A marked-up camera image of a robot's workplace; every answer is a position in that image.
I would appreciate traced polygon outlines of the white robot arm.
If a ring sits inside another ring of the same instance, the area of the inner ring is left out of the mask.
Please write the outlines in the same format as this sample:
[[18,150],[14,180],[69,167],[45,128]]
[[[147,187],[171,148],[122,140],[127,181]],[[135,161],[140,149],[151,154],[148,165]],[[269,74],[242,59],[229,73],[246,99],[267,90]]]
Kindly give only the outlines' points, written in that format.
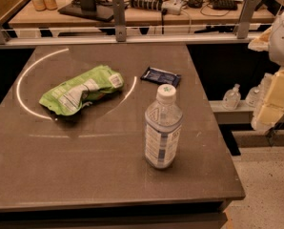
[[251,125],[256,131],[267,131],[284,115],[284,11],[272,26],[252,40],[248,48],[253,51],[268,51],[272,62],[280,69],[261,81],[260,97],[254,109]]

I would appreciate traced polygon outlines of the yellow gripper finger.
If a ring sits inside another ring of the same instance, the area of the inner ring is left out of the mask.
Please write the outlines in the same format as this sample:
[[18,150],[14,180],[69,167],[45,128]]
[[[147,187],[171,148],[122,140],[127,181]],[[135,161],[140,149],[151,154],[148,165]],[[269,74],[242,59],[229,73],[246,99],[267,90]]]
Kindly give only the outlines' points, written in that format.
[[268,131],[284,115],[284,67],[275,74],[265,74],[251,125],[256,131]]
[[272,28],[266,29],[249,43],[248,48],[256,52],[267,52],[269,50],[269,37],[271,32]]

